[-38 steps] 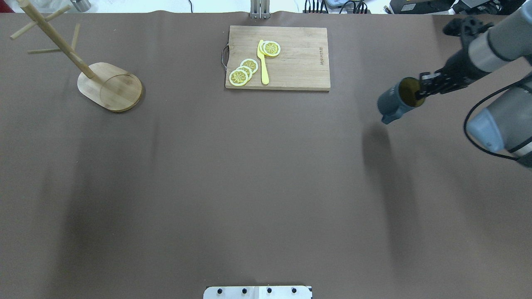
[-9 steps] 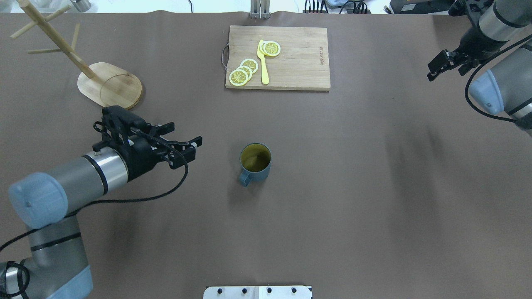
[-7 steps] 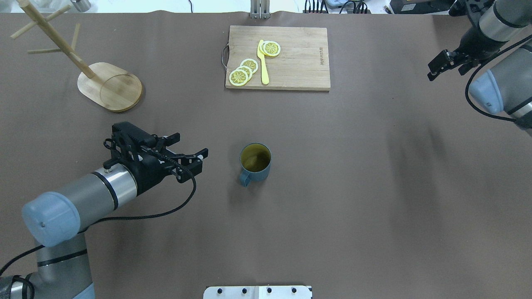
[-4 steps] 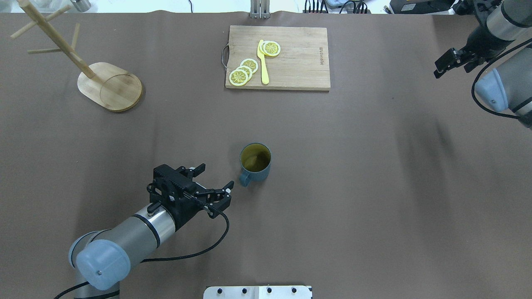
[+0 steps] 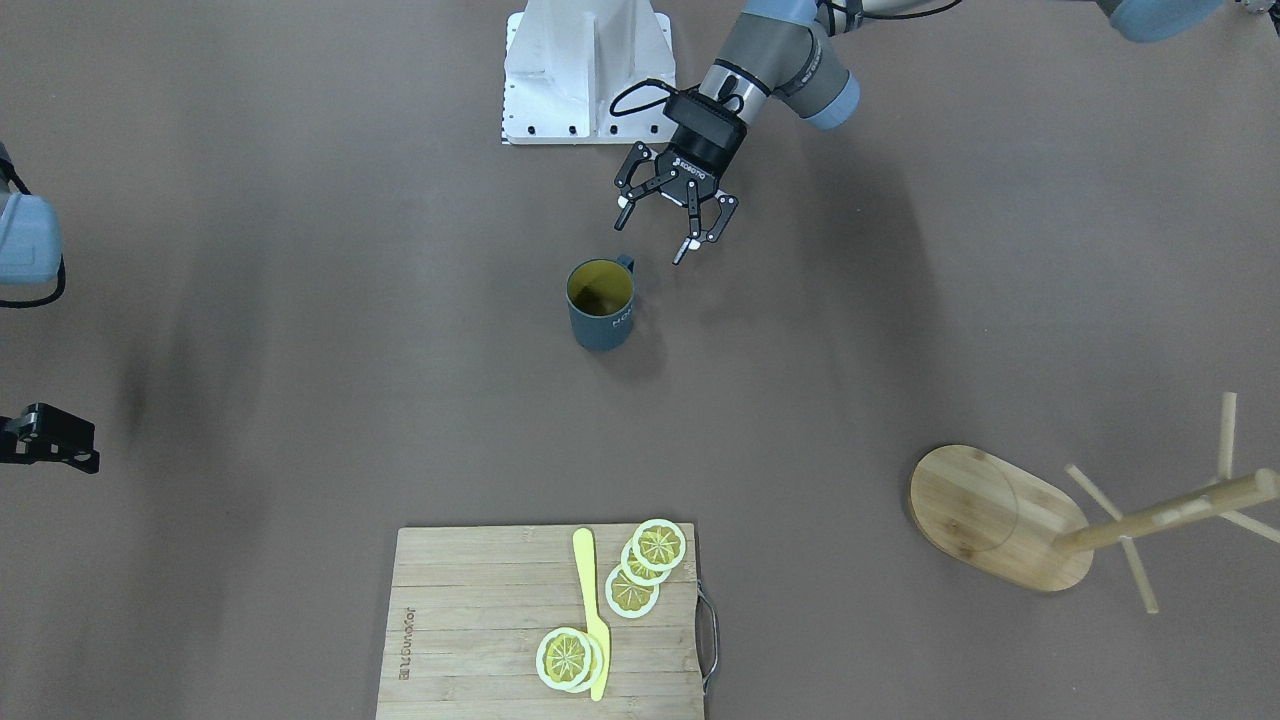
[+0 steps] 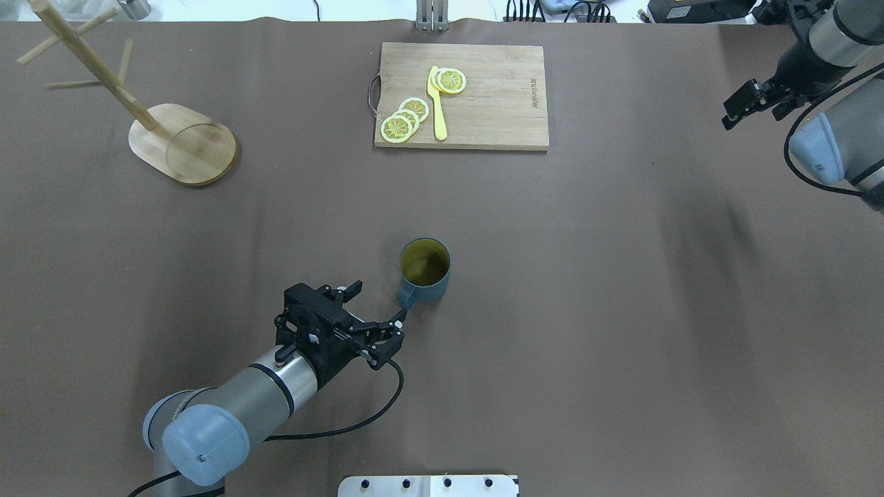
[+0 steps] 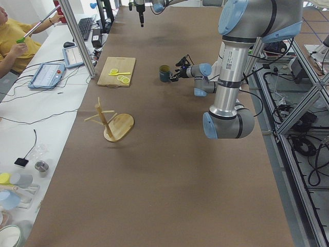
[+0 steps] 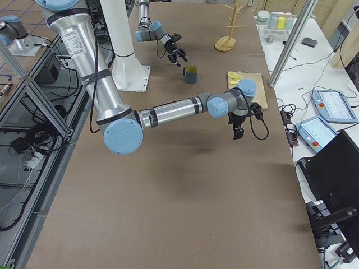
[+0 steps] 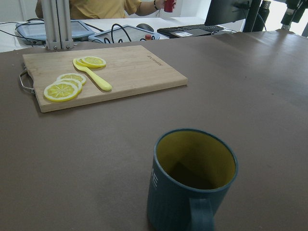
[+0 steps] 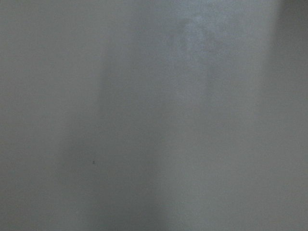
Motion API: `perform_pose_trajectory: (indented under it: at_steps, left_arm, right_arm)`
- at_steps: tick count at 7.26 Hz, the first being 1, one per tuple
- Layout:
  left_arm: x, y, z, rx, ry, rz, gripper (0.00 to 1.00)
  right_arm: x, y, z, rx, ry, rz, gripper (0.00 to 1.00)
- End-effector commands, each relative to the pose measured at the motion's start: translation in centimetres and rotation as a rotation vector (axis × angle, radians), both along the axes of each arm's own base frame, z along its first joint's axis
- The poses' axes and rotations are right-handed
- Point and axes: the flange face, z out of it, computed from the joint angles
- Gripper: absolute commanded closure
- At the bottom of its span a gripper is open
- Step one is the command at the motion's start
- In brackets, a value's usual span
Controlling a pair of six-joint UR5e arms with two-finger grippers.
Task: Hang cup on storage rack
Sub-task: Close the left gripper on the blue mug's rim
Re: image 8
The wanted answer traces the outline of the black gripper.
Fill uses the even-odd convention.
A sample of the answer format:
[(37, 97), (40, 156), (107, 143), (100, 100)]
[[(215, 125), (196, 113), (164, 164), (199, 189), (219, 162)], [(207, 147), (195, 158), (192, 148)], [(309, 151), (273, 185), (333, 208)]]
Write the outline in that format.
[(233, 126), (234, 140), (242, 139), (245, 130), (241, 127), (241, 125), (248, 116), (249, 113), (246, 113), (245, 115), (237, 115), (234, 114), (234, 112), (228, 113), (228, 124)]
[(168, 52), (167, 58), (172, 64), (175, 64), (177, 67), (180, 67), (180, 63), (177, 60), (177, 57), (181, 57), (185, 62), (188, 62), (186, 52), (182, 48), (178, 48), (177, 44), (173, 40), (168, 40), (164, 47)]

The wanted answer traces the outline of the third robot base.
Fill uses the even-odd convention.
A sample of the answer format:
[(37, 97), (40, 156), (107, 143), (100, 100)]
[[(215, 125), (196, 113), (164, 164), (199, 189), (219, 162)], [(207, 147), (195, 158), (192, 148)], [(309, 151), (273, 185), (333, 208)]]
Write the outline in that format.
[(43, 38), (32, 37), (20, 19), (15, 15), (1, 17), (1, 42), (14, 56), (36, 56), (39, 49), (46, 46)]

